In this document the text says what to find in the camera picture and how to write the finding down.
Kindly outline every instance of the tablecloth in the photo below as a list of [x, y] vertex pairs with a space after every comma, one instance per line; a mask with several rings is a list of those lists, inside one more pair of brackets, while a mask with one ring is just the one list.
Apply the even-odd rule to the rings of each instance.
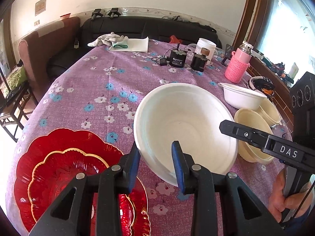
[[[17, 143], [7, 184], [7, 215], [22, 236], [26, 236], [27, 231], [13, 195], [15, 170], [19, 158], [35, 138], [56, 128], [86, 129], [126, 154], [134, 141], [133, 119], [140, 101], [152, 89], [172, 82], [190, 83], [208, 90], [234, 116], [237, 110], [225, 102], [223, 89], [218, 86], [219, 82], [230, 83], [224, 77], [226, 68], [218, 62], [220, 58], [213, 57], [204, 72], [193, 71], [187, 64], [184, 68], [174, 68], [160, 66], [151, 60], [172, 47], [175, 45], [154, 40], [149, 41], [148, 53], [110, 52], [108, 47], [99, 46], [51, 85]], [[249, 78], [246, 73], [238, 85], [245, 87]], [[281, 122], [273, 129], [277, 136], [282, 136], [284, 132], [289, 134], [284, 121]], [[282, 168], [277, 159], [261, 165], [246, 162], [238, 155], [231, 171], [236, 172], [267, 205], [272, 183]], [[151, 235], [190, 235], [193, 196], [184, 196], [177, 187], [162, 181], [143, 160], [138, 177], [148, 195]], [[219, 218], [219, 232], [222, 234], [220, 221]]]

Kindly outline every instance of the pink thermos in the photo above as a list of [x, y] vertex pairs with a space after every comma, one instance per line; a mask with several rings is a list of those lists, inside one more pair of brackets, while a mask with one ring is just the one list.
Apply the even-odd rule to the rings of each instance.
[[247, 42], [232, 52], [232, 59], [225, 71], [225, 77], [233, 83], [239, 83], [246, 69], [249, 67], [249, 61], [252, 57], [253, 46]]

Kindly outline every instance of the small bowl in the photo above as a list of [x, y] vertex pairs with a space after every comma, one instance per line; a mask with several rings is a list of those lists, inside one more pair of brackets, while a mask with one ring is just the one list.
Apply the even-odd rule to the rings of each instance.
[[148, 167], [177, 186], [171, 145], [178, 140], [184, 153], [213, 173], [225, 175], [237, 156], [237, 140], [220, 132], [233, 117], [210, 92], [191, 84], [169, 83], [148, 93], [134, 117], [134, 139]]
[[229, 83], [219, 83], [223, 87], [224, 99], [231, 106], [241, 109], [257, 110], [266, 95]]
[[279, 125], [281, 121], [280, 114], [273, 103], [265, 98], [256, 112], [268, 123], [269, 127]]
[[[266, 121], [255, 111], [250, 109], [239, 109], [234, 120], [236, 123], [248, 126], [250, 128], [258, 129], [273, 135], [269, 125]], [[239, 155], [248, 162], [259, 162], [261, 164], [268, 164], [272, 162], [274, 157], [263, 153], [259, 148], [249, 145], [244, 141], [238, 143]]]

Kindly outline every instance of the white jar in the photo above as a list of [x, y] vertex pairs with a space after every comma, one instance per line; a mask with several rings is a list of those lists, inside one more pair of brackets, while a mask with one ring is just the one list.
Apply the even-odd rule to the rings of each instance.
[[199, 38], [195, 52], [197, 54], [201, 55], [201, 49], [202, 48], [206, 48], [210, 51], [210, 54], [209, 54], [209, 56], [207, 56], [207, 59], [211, 60], [213, 57], [213, 54], [215, 53], [216, 44], [214, 42], [207, 40], [207, 39]]

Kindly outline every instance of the hand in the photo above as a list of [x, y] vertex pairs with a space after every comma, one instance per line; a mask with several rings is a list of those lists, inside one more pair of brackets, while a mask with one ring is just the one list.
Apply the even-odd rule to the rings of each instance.
[[103, 44], [107, 46], [111, 46], [111, 42], [118, 42], [122, 41], [124, 39], [124, 36], [120, 36], [115, 34], [114, 32], [111, 32], [110, 34], [103, 34], [100, 37], [98, 37], [94, 42], [91, 42], [88, 44], [90, 47], [96, 47], [101, 46]]
[[[284, 179], [284, 169], [279, 172], [276, 177], [275, 182], [272, 186], [272, 193], [269, 198], [268, 210], [274, 216], [274, 218], [279, 223], [281, 221], [281, 212], [285, 209], [297, 209], [301, 204], [303, 198], [305, 197], [308, 190], [311, 188], [311, 183], [308, 183], [308, 189], [304, 193], [298, 193], [285, 198], [283, 196], [282, 190], [285, 186]], [[313, 200], [313, 191], [308, 195], [306, 200], [304, 201], [302, 207], [296, 215], [296, 218], [304, 215], [304, 213], [308, 210], [311, 202]]]

